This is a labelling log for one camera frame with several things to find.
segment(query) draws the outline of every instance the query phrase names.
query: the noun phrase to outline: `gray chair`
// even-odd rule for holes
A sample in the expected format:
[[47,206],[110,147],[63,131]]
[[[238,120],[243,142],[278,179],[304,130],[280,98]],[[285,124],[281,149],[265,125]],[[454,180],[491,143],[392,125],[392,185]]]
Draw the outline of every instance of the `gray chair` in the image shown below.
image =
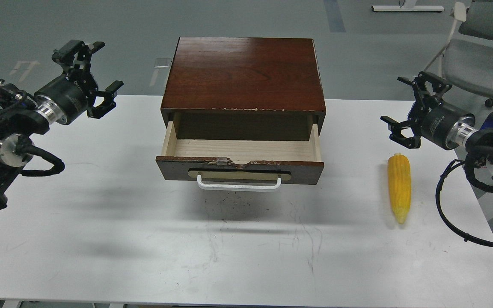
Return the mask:
[[[473,0],[469,10],[457,2],[446,44],[427,64],[439,59],[438,75],[454,86],[488,98],[493,106],[493,0]],[[457,22],[462,24],[455,33]]]

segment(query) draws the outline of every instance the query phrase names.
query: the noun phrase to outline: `gray floor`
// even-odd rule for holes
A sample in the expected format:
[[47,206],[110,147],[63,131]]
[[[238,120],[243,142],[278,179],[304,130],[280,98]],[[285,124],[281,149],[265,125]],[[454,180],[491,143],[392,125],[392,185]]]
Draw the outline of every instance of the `gray floor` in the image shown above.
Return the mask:
[[[92,60],[101,88],[119,79],[120,94],[162,95],[168,69],[153,66],[172,58],[180,36],[309,37],[327,99],[412,100],[411,88],[396,78],[417,74],[444,45],[456,0],[419,0],[443,5],[442,13],[372,12],[376,2],[396,1],[0,1],[0,78],[35,92],[61,72],[50,59],[53,49],[70,39],[104,41]],[[457,88],[445,99],[479,124],[490,112],[483,98]],[[51,307],[43,304],[31,307]]]

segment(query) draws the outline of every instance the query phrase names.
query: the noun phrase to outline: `white handle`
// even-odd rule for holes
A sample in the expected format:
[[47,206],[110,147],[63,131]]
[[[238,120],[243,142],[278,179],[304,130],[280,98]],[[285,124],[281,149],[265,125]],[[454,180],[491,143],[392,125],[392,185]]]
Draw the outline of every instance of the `white handle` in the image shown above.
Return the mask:
[[208,184],[203,183],[201,180],[201,175],[197,174],[197,183],[199,188],[206,190],[233,190],[233,191],[262,191],[270,192],[276,191],[281,185],[281,177],[277,178],[277,183],[272,186],[262,186],[262,185],[237,185],[237,184]]

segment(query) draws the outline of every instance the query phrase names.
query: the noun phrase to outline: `wooden box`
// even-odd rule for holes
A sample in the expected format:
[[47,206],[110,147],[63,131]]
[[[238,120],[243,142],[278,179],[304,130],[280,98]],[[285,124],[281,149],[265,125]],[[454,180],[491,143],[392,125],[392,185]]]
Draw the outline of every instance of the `wooden box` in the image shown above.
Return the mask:
[[161,113],[167,180],[316,184],[323,170],[312,39],[181,37]]

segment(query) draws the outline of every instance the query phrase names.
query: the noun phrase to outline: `yellow corn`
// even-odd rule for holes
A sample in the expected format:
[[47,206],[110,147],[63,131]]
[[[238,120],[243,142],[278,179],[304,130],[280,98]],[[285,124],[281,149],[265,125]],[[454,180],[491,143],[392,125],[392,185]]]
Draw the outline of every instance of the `yellow corn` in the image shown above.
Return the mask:
[[387,180],[391,209],[399,224],[407,219],[410,210],[410,163],[401,153],[396,153],[387,160]]

